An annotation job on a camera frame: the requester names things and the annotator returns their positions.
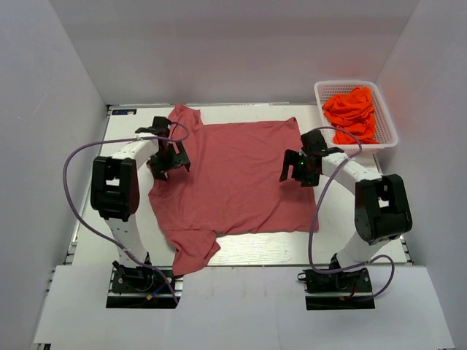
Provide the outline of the pink red t-shirt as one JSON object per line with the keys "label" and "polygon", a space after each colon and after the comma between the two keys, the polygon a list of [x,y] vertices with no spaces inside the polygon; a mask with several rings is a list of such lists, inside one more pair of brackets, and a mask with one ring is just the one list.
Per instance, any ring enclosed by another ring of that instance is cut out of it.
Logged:
{"label": "pink red t-shirt", "polygon": [[200,111],[178,105],[169,119],[190,168],[154,181],[148,198],[174,247],[175,274],[204,268],[220,249],[218,236],[306,232],[313,226],[314,190],[280,180],[285,151],[301,147],[295,118],[206,125]]}

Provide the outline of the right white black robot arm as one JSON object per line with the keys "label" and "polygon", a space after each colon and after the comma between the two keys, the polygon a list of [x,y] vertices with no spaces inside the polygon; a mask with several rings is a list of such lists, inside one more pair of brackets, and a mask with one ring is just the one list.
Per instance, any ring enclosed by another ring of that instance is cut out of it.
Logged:
{"label": "right white black robot arm", "polygon": [[[309,229],[309,264],[316,273],[329,273],[331,285],[345,291],[356,281],[355,271],[384,256],[377,252],[412,229],[413,221],[403,179],[383,176],[354,161],[344,151],[331,148],[309,155],[291,149],[285,151],[279,180],[288,174],[303,186],[314,187],[320,176],[328,177],[315,207]],[[327,270],[313,262],[312,243],[317,216],[325,194],[335,181],[355,196],[355,233],[332,260]]]}

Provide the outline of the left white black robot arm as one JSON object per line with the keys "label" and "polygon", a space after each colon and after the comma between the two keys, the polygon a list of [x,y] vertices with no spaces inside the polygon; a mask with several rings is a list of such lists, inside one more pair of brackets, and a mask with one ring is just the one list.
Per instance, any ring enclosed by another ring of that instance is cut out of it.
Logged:
{"label": "left white black robot arm", "polygon": [[150,264],[136,223],[140,202],[138,171],[143,166],[149,167],[153,179],[166,182],[166,173],[172,169],[183,167],[189,171],[190,159],[181,141],[151,139],[145,133],[113,155],[95,158],[90,194],[92,208],[117,242],[120,264],[135,267],[128,280],[139,291],[148,290],[154,282],[154,273],[139,265]]}

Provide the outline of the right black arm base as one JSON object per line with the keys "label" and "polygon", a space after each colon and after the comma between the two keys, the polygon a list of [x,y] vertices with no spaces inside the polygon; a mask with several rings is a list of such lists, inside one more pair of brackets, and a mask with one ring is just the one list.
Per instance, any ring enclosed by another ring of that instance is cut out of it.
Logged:
{"label": "right black arm base", "polygon": [[312,269],[297,275],[304,284],[307,311],[346,311],[375,309],[373,288],[366,268],[332,274]]}

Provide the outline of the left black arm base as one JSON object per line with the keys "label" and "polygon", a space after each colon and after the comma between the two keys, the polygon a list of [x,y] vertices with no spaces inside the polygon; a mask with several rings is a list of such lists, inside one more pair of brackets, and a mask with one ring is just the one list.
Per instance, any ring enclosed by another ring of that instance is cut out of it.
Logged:
{"label": "left black arm base", "polygon": [[107,293],[108,309],[175,309],[182,296],[182,277],[171,269],[129,268],[112,263]]}

